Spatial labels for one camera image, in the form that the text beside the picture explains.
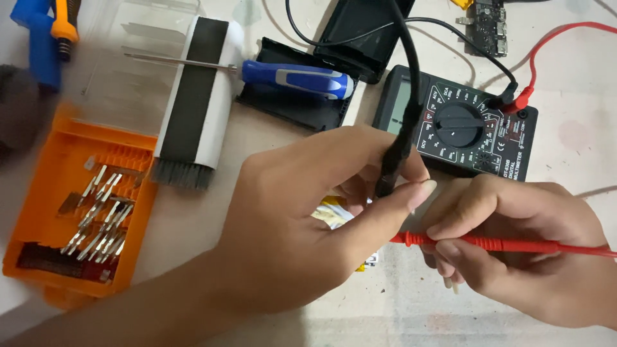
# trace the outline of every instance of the circuit board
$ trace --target circuit board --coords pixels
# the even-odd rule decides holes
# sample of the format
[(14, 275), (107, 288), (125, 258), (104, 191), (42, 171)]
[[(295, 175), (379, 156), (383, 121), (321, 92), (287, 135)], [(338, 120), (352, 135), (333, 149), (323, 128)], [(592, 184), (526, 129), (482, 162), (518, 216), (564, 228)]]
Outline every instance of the circuit board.
[[(467, 10), (467, 17), (457, 19), (457, 23), (467, 26), (467, 36), (479, 48), (494, 57), (505, 57), (508, 55), (505, 19), (503, 0), (476, 0)], [(479, 55), (468, 44), (465, 51)]]

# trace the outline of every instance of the red wire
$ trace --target red wire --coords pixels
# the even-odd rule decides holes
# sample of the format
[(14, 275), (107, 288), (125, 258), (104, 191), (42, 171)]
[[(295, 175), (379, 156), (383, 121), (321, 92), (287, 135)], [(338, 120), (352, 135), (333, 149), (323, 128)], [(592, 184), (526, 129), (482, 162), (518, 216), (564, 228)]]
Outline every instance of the red wire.
[(531, 79), (529, 81), (529, 86), (527, 86), (523, 90), (523, 92), (517, 97), (516, 100), (514, 100), (513, 103), (511, 103), (510, 105), (506, 106), (506, 108), (504, 110), (505, 112), (507, 112), (507, 113), (514, 113), (514, 112), (518, 112), (518, 111), (524, 109), (525, 107), (527, 107), (529, 97), (533, 93), (534, 87), (536, 85), (536, 78), (537, 78), (536, 54), (538, 53), (540, 48), (542, 48), (547, 42), (552, 40), (555, 36), (557, 36), (557, 35), (559, 35), (559, 34), (561, 34), (563, 32), (566, 32), (566, 31), (568, 31), (570, 29), (579, 28), (579, 27), (589, 27), (589, 28), (604, 30), (604, 31), (608, 31), (610, 33), (617, 34), (617, 28), (613, 28), (613, 27), (610, 27), (610, 26), (605, 25), (605, 24), (601, 24), (601, 23), (597, 23), (597, 22), (580, 22), (580, 23), (566, 24), (566, 25), (564, 25), (562, 27), (558, 27), (553, 33), (545, 36), (543, 39), (540, 40), (540, 42), (538, 42), (531, 49), (531, 52), (529, 52), (529, 68), (531, 69)]
[[(554, 241), (502, 240), (498, 238), (478, 237), (471, 235), (461, 236), (461, 239), (473, 245), (480, 246), (487, 251), (527, 252), (544, 254), (567, 252), (617, 258), (617, 252), (613, 252), (607, 248), (567, 246)], [(434, 245), (437, 243), (437, 241), (430, 239), (426, 235), (412, 234), (409, 231), (398, 233), (390, 240), (390, 242), (404, 243), (407, 247), (410, 247), (411, 245)]]

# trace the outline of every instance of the multimeter rotary dial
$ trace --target multimeter rotary dial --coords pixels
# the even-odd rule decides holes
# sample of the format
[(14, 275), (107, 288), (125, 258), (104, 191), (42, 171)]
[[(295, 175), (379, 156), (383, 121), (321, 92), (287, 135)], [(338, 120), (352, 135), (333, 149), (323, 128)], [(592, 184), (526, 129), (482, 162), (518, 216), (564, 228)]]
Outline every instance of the multimeter rotary dial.
[(484, 134), (482, 115), (464, 102), (447, 102), (438, 108), (433, 123), (441, 141), (457, 149), (476, 146)]

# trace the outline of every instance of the multimeter display screen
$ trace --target multimeter display screen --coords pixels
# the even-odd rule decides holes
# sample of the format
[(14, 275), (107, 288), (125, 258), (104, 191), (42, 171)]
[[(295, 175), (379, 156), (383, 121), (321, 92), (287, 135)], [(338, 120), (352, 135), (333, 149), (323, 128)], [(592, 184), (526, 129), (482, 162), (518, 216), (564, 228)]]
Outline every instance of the multimeter display screen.
[(411, 92), (412, 84), (403, 79), (400, 83), (399, 92), (396, 95), (396, 101), (394, 101), (392, 118), (387, 126), (387, 132), (395, 135), (399, 134), (400, 126), (403, 124), (403, 113), (405, 113), (405, 107), (407, 107)]

